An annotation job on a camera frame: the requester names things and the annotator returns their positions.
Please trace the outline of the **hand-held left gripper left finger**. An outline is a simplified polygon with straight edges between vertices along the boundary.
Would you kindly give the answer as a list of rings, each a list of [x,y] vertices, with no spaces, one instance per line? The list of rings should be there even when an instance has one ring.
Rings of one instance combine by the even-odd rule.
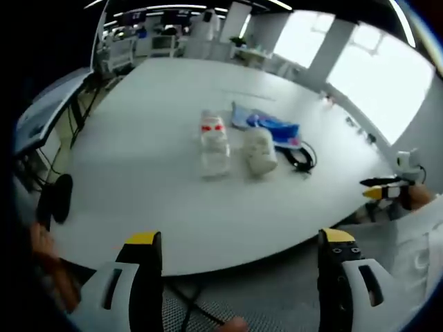
[[[162,269],[161,233],[133,234],[81,288],[71,321],[79,331],[162,331]]]

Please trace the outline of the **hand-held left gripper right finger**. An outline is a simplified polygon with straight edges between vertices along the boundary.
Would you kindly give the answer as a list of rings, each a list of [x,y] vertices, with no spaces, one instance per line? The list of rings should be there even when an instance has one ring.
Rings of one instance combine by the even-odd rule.
[[[318,232],[319,331],[400,331],[413,313],[406,289],[349,233]]]

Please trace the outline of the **person's right hand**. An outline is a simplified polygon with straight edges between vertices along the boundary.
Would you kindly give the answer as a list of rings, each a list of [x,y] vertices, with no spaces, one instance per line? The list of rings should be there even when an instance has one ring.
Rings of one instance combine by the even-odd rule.
[[[435,199],[436,195],[424,184],[402,187],[400,194],[401,206],[409,211],[418,210]]]

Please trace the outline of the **person's left hand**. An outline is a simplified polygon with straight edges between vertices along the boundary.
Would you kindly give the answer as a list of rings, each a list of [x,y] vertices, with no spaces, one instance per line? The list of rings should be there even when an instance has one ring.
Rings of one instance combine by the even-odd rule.
[[[248,332],[248,324],[242,317],[234,317],[217,329],[219,332]]]

